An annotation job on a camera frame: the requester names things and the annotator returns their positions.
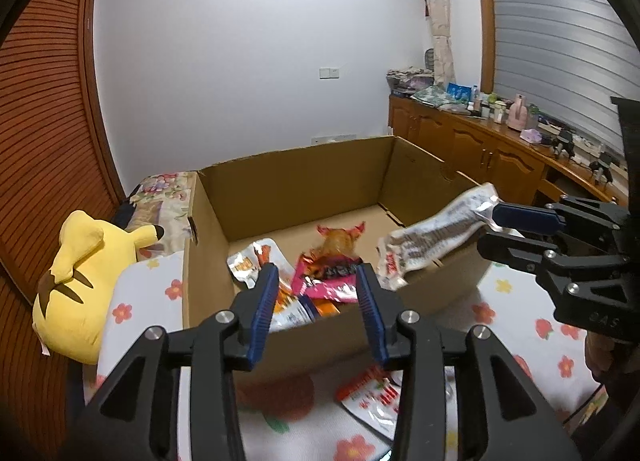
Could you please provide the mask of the red white snack pouch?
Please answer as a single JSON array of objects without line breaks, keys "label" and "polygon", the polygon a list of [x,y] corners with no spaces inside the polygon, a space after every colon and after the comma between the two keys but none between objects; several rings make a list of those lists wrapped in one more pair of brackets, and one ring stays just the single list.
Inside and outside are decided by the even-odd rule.
[{"label": "red white snack pouch", "polygon": [[335,399],[354,418],[390,441],[399,415],[401,371],[372,366],[335,392]]}]

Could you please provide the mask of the white grey snack pouch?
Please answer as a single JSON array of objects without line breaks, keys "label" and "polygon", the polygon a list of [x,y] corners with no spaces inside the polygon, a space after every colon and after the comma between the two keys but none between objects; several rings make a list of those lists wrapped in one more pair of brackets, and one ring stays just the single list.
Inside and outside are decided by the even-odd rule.
[{"label": "white grey snack pouch", "polygon": [[378,281],[390,291],[408,285],[408,273],[436,265],[465,244],[477,230],[501,230],[492,219],[499,203],[494,185],[466,190],[436,215],[378,240]]}]

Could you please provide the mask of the white floral bed sheet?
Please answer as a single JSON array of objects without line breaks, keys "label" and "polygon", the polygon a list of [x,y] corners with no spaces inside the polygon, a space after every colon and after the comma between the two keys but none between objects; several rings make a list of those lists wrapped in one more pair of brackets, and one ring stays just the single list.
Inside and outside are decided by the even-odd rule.
[{"label": "white floral bed sheet", "polygon": [[[138,262],[122,273],[108,308],[100,360],[84,371],[87,398],[145,328],[181,329],[182,263],[183,255],[177,252]],[[531,275],[491,265],[477,288],[437,320],[462,331],[488,325],[570,432],[608,400],[586,366],[585,331],[553,318],[549,297]],[[239,393],[247,459],[382,459],[390,441],[335,398],[370,363],[358,355],[318,372]]]}]

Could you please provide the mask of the wooden sideboard cabinet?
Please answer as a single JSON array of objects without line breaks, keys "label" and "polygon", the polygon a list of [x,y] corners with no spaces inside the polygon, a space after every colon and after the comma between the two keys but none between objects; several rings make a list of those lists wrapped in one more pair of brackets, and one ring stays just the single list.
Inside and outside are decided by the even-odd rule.
[{"label": "wooden sideboard cabinet", "polygon": [[445,168],[479,184],[489,181],[506,202],[544,205],[563,195],[620,206],[628,196],[612,184],[597,184],[591,170],[570,158],[555,158],[518,133],[481,117],[442,112],[412,99],[388,98],[393,134],[437,156]]}]

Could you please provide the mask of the pink bottle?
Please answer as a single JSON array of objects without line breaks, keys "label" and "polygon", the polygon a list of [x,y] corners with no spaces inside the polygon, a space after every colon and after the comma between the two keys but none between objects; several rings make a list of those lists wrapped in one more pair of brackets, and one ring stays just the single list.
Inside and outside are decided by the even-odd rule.
[{"label": "pink bottle", "polygon": [[525,129],[528,119],[528,111],[526,108],[525,97],[516,95],[514,101],[509,108],[508,121],[506,126],[517,132]]}]

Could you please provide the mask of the yellow Pikachu plush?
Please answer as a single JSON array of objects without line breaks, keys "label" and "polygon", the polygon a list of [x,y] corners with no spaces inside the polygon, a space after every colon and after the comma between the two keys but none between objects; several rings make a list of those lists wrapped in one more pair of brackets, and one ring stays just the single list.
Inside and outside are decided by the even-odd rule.
[{"label": "yellow Pikachu plush", "polygon": [[70,213],[32,306],[32,327],[41,344],[78,363],[95,365],[119,276],[137,262],[139,250],[163,235],[159,225],[126,231],[83,210]]}]

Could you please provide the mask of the blue box on sideboard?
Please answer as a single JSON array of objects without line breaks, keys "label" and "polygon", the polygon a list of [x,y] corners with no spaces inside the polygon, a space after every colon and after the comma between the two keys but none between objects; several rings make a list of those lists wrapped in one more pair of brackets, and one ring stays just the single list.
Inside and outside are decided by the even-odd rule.
[{"label": "blue box on sideboard", "polygon": [[449,83],[447,86],[447,94],[457,102],[468,103],[472,100],[472,88],[469,86]]}]

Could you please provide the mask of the grey window blind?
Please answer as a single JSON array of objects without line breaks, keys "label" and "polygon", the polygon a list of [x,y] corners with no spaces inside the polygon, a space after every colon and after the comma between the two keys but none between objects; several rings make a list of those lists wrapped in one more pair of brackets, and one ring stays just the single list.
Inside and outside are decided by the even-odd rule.
[{"label": "grey window blind", "polygon": [[639,97],[639,51],[607,0],[494,0],[495,92],[623,152],[613,98]]}]

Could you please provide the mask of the pink snack packet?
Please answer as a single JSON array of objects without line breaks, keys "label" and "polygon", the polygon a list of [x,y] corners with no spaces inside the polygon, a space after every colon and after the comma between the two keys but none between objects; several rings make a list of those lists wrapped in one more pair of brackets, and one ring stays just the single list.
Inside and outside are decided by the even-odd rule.
[{"label": "pink snack packet", "polygon": [[310,299],[356,303],[356,270],[361,264],[360,257],[300,254],[291,289],[294,294]]}]

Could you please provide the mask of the white orange snack pouch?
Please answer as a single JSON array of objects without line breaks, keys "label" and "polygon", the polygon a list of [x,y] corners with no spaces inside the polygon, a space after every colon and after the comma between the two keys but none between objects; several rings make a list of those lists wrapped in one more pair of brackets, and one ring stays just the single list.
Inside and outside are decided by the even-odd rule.
[{"label": "white orange snack pouch", "polygon": [[265,264],[275,265],[279,271],[279,292],[273,308],[270,331],[284,331],[318,320],[320,315],[311,300],[293,292],[291,285],[294,268],[273,239],[256,240],[227,259],[234,279],[244,283],[248,289],[254,288]]}]

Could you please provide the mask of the floral quilt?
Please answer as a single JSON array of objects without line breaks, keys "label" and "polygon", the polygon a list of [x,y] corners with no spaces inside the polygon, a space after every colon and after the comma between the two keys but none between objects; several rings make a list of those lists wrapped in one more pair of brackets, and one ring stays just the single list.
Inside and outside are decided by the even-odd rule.
[{"label": "floral quilt", "polygon": [[138,261],[182,251],[191,238],[189,210],[194,172],[152,175],[144,178],[119,207],[113,222],[126,231],[145,225],[164,229],[160,241],[137,251]]}]

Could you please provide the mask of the brown cardboard box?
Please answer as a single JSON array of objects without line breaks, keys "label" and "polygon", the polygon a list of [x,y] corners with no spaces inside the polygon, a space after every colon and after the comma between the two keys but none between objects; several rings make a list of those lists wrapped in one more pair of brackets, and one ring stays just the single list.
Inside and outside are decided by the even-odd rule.
[{"label": "brown cardboard box", "polygon": [[[378,239],[436,215],[475,182],[444,172],[442,160],[415,144],[385,136],[262,153],[198,171],[183,259],[183,324],[196,327],[228,309],[239,285],[228,257],[271,238],[290,262],[322,242],[317,226],[352,228],[364,221],[355,251],[378,265]],[[476,289],[489,262],[476,249],[478,232],[410,273],[399,290],[405,307],[438,313]],[[262,361],[236,372],[240,386],[310,372],[369,350],[357,304],[337,316],[269,335]]]}]

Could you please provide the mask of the wooden louvered wardrobe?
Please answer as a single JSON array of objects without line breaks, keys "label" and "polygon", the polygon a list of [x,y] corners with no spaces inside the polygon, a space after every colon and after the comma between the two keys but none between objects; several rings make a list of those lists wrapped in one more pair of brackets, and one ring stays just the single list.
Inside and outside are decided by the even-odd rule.
[{"label": "wooden louvered wardrobe", "polygon": [[73,210],[107,218],[124,192],[102,122],[92,0],[30,0],[1,45],[1,455],[51,460],[67,367],[32,331],[40,277]]}]

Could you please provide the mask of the floral curtain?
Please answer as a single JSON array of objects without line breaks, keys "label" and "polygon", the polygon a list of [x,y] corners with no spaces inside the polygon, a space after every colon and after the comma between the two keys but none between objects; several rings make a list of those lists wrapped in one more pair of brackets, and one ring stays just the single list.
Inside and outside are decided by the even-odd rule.
[{"label": "floral curtain", "polygon": [[434,49],[434,82],[447,86],[454,82],[454,58],[450,38],[450,0],[425,0]]}]

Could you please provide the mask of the white wall socket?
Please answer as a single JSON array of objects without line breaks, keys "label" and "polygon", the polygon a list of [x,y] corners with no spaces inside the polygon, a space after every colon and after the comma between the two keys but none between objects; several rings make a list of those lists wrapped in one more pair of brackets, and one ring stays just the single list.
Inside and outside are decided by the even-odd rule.
[{"label": "white wall socket", "polygon": [[338,80],[340,78],[339,68],[320,68],[319,69],[320,80]]}]

